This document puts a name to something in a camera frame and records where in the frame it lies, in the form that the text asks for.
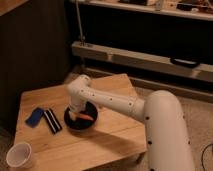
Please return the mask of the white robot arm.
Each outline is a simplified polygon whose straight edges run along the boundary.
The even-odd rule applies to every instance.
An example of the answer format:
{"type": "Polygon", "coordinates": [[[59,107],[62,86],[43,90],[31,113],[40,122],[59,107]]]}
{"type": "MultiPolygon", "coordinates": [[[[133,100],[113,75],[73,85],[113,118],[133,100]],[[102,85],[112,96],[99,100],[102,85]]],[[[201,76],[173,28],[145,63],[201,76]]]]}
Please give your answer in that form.
{"type": "Polygon", "coordinates": [[[152,92],[146,99],[114,94],[91,87],[91,78],[80,75],[67,86],[73,113],[94,103],[131,117],[145,125],[150,171],[195,171],[184,112],[169,91],[152,92]]]}

